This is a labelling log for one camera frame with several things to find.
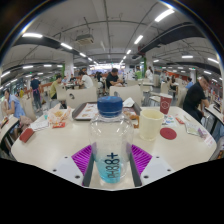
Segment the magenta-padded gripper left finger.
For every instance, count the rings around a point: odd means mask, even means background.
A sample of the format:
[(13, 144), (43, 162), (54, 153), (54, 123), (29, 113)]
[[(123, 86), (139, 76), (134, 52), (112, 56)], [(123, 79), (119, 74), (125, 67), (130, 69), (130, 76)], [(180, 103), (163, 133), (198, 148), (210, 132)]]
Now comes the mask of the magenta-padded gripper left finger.
[(94, 158), (91, 146), (88, 145), (72, 156), (63, 156), (53, 173), (79, 186), (88, 187), (91, 182)]

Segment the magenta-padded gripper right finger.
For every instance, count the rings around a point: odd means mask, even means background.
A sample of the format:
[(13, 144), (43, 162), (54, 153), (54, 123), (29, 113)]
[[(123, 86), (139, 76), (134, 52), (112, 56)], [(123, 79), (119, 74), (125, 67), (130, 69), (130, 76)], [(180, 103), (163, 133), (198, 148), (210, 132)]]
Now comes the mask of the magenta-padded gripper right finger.
[(175, 172), (160, 156), (152, 156), (140, 147), (133, 145), (130, 166), (136, 187), (145, 186)]

